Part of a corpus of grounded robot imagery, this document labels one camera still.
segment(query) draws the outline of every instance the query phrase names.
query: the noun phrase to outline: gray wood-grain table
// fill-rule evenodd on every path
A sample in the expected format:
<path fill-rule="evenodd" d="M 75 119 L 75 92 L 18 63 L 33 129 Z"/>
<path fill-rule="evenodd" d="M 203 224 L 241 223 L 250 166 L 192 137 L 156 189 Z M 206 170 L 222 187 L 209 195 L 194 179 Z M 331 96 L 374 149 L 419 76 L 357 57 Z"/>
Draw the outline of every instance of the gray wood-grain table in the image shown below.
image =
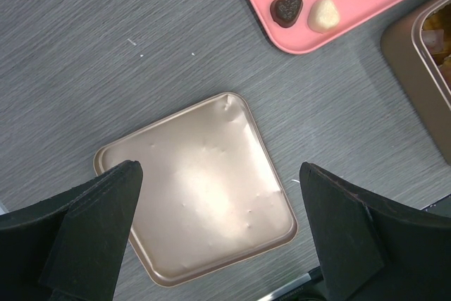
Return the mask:
<path fill-rule="evenodd" d="M 318 264 L 292 182 L 303 161 L 417 208 L 451 193 L 451 166 L 379 47 L 383 30 L 423 2 L 292 56 L 267 41 L 246 0 L 0 0 L 0 200 L 19 209 L 83 183 L 102 145 L 237 92 L 297 237 L 175 288 L 155 285 L 128 245 L 115 300 L 256 300 Z"/>

